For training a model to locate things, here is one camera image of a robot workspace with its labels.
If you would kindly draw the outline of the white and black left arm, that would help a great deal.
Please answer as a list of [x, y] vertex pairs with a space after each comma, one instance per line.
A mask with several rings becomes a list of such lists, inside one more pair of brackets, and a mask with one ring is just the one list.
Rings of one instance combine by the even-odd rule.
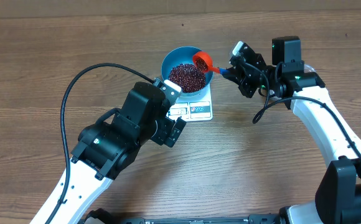
[[166, 80], [137, 82], [122, 108], [107, 111], [86, 127], [71, 151], [70, 169], [63, 172], [33, 223], [78, 223], [90, 205], [134, 162], [149, 140], [173, 147], [186, 122], [167, 117], [182, 93]]

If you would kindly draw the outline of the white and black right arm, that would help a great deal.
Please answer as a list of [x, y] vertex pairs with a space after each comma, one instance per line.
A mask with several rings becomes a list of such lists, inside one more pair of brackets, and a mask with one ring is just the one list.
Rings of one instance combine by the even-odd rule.
[[230, 52], [230, 68], [221, 70], [252, 97], [267, 92], [265, 109], [284, 103], [305, 125], [324, 158], [327, 170], [314, 200], [280, 210], [283, 223], [361, 223], [361, 139], [333, 104], [324, 81], [306, 65], [296, 36], [277, 37], [272, 63], [265, 63], [247, 43]]

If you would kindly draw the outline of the red scoop with blue handle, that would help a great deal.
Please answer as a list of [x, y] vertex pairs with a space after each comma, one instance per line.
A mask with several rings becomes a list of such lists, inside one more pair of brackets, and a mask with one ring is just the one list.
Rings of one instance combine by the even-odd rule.
[[197, 67], [197, 69], [203, 73], [214, 72], [221, 75], [228, 73], [228, 70], [226, 69], [214, 67], [211, 56], [206, 52], [203, 51], [197, 52], [196, 54], [193, 55], [192, 61], [194, 65]]

